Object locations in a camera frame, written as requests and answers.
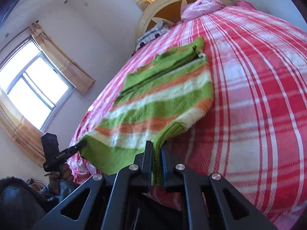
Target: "window frame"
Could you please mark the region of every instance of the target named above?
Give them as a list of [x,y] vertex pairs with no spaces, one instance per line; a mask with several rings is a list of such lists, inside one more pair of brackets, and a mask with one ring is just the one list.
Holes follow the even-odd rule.
[[[73,92],[73,89],[75,88],[72,83],[69,82],[67,78],[57,69],[57,67],[51,62],[51,60],[45,55],[41,47],[36,43],[36,41],[31,37],[27,37],[24,41],[22,41],[17,47],[15,47],[2,61],[2,65],[0,65],[0,72],[2,68],[28,43],[33,42],[36,47],[39,49],[39,54],[37,54],[31,61],[28,62],[28,64],[25,65],[25,67],[16,75],[16,77],[12,80],[8,88],[6,89],[7,95],[11,92],[11,90],[14,88],[16,83],[23,79],[24,82],[28,85],[28,87],[34,92],[34,94],[51,110],[49,115],[46,117],[44,123],[42,124],[40,130],[45,131],[46,128],[49,126],[49,123],[51,122],[52,118],[56,115],[59,108],[63,105],[63,103],[69,98],[71,93]],[[59,99],[57,103],[53,103],[53,101],[48,98],[48,96],[35,84],[35,82],[31,79],[31,77],[27,74],[26,70],[28,67],[30,67],[38,58],[42,58],[44,62],[53,69],[53,71],[60,77],[60,79],[68,86],[68,90],[62,95],[62,97]],[[28,78],[31,80],[31,82],[38,88],[38,90],[54,105],[54,107],[51,107],[42,97],[40,94],[35,91],[35,89],[30,85],[30,83],[27,81],[27,79],[23,76],[23,74],[26,74]]]

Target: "plaid bedspread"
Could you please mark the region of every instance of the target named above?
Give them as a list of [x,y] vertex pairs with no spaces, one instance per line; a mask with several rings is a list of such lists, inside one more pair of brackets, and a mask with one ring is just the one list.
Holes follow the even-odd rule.
[[[307,34],[274,16],[226,7],[186,23],[138,51],[105,87],[71,144],[111,108],[125,75],[169,47],[205,39],[215,101],[205,118],[170,141],[196,172],[218,172],[279,229],[290,229],[307,201]],[[75,182],[99,172],[79,154],[68,160]],[[180,209],[178,194],[148,195]]]

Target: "striped sweater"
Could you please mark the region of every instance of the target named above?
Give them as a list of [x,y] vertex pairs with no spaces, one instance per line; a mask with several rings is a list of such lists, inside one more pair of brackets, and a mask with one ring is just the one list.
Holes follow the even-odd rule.
[[81,156],[106,174],[133,163],[153,142],[153,184],[162,184],[160,147],[205,116],[213,86],[204,39],[172,47],[127,75],[124,87],[101,123],[82,139]]

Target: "curtain rod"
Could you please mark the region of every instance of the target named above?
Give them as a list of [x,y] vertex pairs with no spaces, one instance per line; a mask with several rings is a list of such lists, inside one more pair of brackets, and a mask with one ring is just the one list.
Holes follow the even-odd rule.
[[[21,32],[19,32],[13,39],[15,39],[18,35],[20,35],[22,32],[24,32],[25,30],[27,30],[29,27],[26,27],[23,31],[21,31]],[[10,44],[12,41],[13,41],[13,39],[11,39],[1,50],[0,50],[0,53],[1,53],[1,51],[3,50],[3,49],[5,49],[6,48],[6,46],[8,45],[8,44]]]

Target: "triangular cutout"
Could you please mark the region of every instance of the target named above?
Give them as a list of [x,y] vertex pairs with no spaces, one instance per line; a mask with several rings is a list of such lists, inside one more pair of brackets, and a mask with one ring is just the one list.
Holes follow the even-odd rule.
[[90,189],[85,189],[78,197],[71,201],[65,208],[61,210],[61,214],[72,219],[77,220],[81,214],[82,208],[90,194]]
[[234,220],[240,220],[249,215],[248,210],[240,203],[240,201],[228,189],[223,189],[223,193],[227,200],[230,212]]

